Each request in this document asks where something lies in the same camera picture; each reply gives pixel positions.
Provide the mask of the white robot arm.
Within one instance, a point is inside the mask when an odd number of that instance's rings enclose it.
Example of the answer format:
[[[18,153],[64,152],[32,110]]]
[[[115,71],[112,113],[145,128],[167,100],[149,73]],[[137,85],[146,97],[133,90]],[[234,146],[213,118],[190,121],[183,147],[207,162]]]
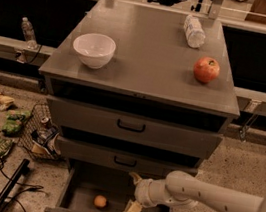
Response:
[[[135,185],[135,199],[129,200],[123,212],[141,212],[143,208],[163,204],[192,207],[198,202],[217,212],[266,212],[266,196],[238,192],[197,180],[183,171],[172,171],[163,179],[143,179],[130,172]]]

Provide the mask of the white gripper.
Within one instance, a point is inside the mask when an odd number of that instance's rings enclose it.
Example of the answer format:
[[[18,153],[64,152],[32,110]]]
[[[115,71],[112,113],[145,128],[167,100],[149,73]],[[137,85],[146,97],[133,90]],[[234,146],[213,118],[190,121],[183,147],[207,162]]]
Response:
[[[142,212],[142,207],[150,208],[167,201],[165,180],[143,179],[137,172],[129,172],[135,188],[135,199],[129,200],[123,212]]]

